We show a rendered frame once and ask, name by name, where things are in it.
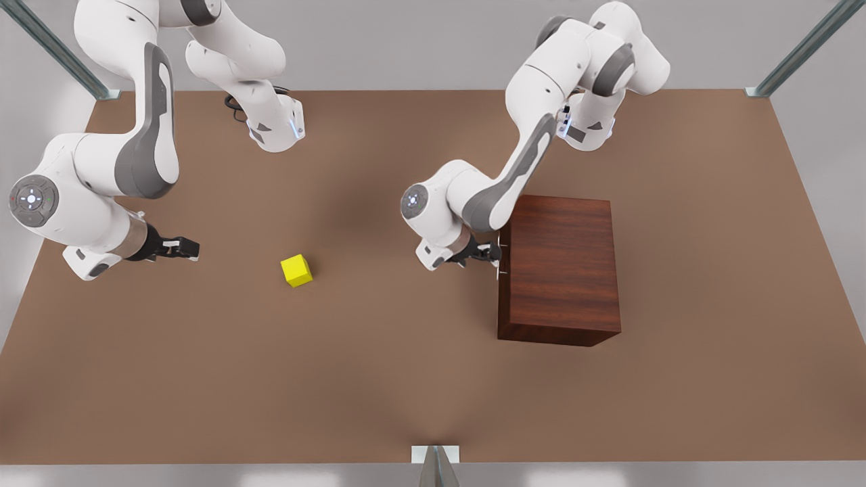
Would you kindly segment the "silver frame post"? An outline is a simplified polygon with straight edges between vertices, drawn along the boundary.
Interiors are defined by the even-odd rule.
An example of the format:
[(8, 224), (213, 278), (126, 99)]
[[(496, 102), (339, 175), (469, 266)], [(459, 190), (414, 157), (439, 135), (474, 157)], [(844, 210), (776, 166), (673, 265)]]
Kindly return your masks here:
[(826, 40), (829, 40), (865, 4), (866, 0), (839, 0), (757, 86), (744, 89), (746, 96), (751, 98), (772, 96), (795, 71), (803, 66), (807, 59), (825, 44)]
[(419, 487), (460, 487), (452, 466), (460, 462), (458, 446), (412, 446), (411, 462), (421, 463)]
[(96, 101), (114, 101), (120, 98), (121, 91), (106, 87), (23, 0), (0, 0), (0, 9), (46, 50)]

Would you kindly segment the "dark brown wooden cabinet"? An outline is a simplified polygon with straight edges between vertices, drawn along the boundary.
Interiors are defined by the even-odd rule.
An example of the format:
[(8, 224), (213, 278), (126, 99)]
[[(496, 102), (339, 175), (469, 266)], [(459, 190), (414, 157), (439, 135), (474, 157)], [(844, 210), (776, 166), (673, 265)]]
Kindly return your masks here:
[(501, 340), (594, 346), (621, 331), (612, 212), (605, 200), (523, 195), (501, 229)]

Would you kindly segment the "yellow cube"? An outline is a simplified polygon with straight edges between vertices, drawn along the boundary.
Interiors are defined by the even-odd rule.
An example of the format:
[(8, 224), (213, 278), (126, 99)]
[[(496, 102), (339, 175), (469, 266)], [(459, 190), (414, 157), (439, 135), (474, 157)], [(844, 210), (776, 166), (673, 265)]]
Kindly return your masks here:
[(309, 263), (301, 254), (291, 256), (291, 258), (281, 261), (279, 265), (281, 265), (285, 281), (291, 287), (299, 287), (313, 280)]

